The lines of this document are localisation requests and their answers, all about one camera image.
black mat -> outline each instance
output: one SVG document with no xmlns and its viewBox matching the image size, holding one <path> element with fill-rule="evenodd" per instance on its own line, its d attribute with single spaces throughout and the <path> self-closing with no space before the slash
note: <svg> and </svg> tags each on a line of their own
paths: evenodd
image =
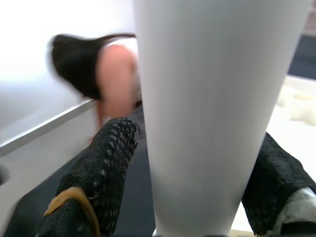
<svg viewBox="0 0 316 237">
<path fill-rule="evenodd" d="M 143 111 L 130 118 L 144 129 Z M 114 236 L 151 236 L 155 229 L 154 207 L 146 136 L 137 139 L 138 148 L 128 168 L 121 211 Z M 55 196 L 61 177 L 78 160 L 76 156 L 18 202 L 3 237 L 35 237 L 40 219 Z"/>
<path fill-rule="evenodd" d="M 316 37 L 301 36 L 288 73 L 316 80 Z"/>
</svg>

white cylinder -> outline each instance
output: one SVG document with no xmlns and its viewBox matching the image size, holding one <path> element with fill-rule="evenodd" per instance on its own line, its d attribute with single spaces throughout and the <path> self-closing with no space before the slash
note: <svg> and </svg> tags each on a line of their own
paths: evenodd
<svg viewBox="0 0 316 237">
<path fill-rule="evenodd" d="M 158 235 L 227 235 L 311 0 L 134 0 Z"/>
</svg>

black mesh glove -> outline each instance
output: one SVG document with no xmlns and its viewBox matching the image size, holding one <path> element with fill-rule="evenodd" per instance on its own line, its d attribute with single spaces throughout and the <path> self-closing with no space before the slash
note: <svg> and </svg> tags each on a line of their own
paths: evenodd
<svg viewBox="0 0 316 237">
<path fill-rule="evenodd" d="M 306 187 L 316 193 L 316 184 L 302 164 L 266 133 L 242 197 L 254 234 L 263 236 L 272 231 L 288 198 Z"/>
<path fill-rule="evenodd" d="M 107 122 L 62 177 L 56 192 L 58 195 L 70 187 L 82 188 L 102 236 L 110 236 L 116 227 L 126 171 L 137 145 L 135 132 L 136 125 L 127 118 Z M 42 219 L 38 237 L 95 237 L 95 230 L 80 204 L 70 199 Z"/>
</svg>

yellow rubber band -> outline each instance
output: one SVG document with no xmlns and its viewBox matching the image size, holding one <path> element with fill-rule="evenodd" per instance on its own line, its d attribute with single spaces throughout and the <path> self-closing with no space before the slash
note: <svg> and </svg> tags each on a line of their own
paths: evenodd
<svg viewBox="0 0 316 237">
<path fill-rule="evenodd" d="M 44 213 L 44 216 L 47 216 L 54 212 L 57 208 L 61 207 L 65 203 L 65 201 L 69 199 L 75 199 L 80 203 L 92 228 L 95 229 L 96 237 L 101 237 L 98 218 L 95 215 L 93 207 L 91 206 L 91 203 L 89 202 L 82 188 L 70 187 L 67 190 L 62 191 L 59 195 L 52 199 L 52 201 L 48 205 L 47 211 Z"/>
</svg>

dark hair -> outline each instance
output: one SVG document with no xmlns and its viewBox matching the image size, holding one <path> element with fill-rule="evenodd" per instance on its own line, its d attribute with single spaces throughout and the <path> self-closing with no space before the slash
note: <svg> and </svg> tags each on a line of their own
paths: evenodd
<svg viewBox="0 0 316 237">
<path fill-rule="evenodd" d="M 99 100 L 101 95 L 95 78 L 99 50 L 110 42 L 130 37 L 136 36 L 121 33 L 97 39 L 82 39 L 71 35 L 56 35 L 52 40 L 51 51 L 55 70 L 84 96 Z"/>
</svg>

